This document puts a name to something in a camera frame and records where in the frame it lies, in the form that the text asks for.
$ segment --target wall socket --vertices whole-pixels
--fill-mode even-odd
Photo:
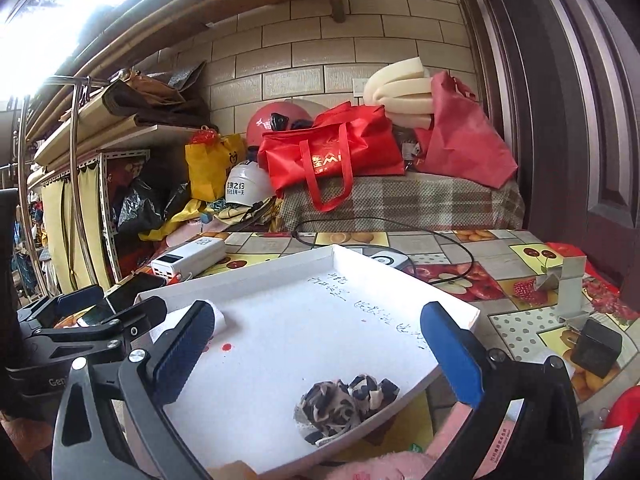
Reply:
[[[359,79],[353,78],[353,96],[354,97],[363,97],[364,95],[364,85],[367,84],[369,79]]]

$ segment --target plaid blanket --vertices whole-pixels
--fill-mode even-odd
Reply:
[[[338,195],[342,178],[319,180],[322,200]],[[518,185],[510,180],[491,189],[462,178],[423,173],[404,176],[355,177],[351,196],[330,213],[316,211],[305,184],[284,193],[280,217],[284,229],[293,230],[303,220],[317,220],[299,231],[404,231],[390,222],[349,218],[375,216],[432,230],[520,229],[524,202]]]

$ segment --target red tote bag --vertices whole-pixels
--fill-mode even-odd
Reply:
[[[404,174],[402,154],[384,107],[343,103],[318,115],[313,127],[265,134],[258,164],[269,173],[278,196],[306,182],[314,207],[327,212],[344,202],[354,175]],[[322,202],[318,177],[342,175],[343,192]]]
[[[468,86],[446,72],[431,78],[433,126],[415,129],[422,155],[416,170],[472,180],[498,189],[518,169]]]

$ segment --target black cube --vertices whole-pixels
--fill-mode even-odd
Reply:
[[[575,344],[571,361],[604,379],[622,351],[622,334],[589,318]]]

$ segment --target white cardboard tray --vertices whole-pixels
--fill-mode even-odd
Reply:
[[[439,301],[462,328],[473,328],[479,316],[474,306],[340,246],[178,283],[138,299],[149,296],[165,299],[170,312],[209,300],[224,314],[226,330],[164,410],[204,467],[243,460],[267,479],[289,477],[350,446],[439,375],[420,332],[425,303]],[[226,343],[232,345],[227,352]],[[348,383],[360,373],[397,384],[398,399],[330,444],[306,442],[293,421],[300,397],[314,383]],[[129,417],[126,430],[138,463],[156,474]]]

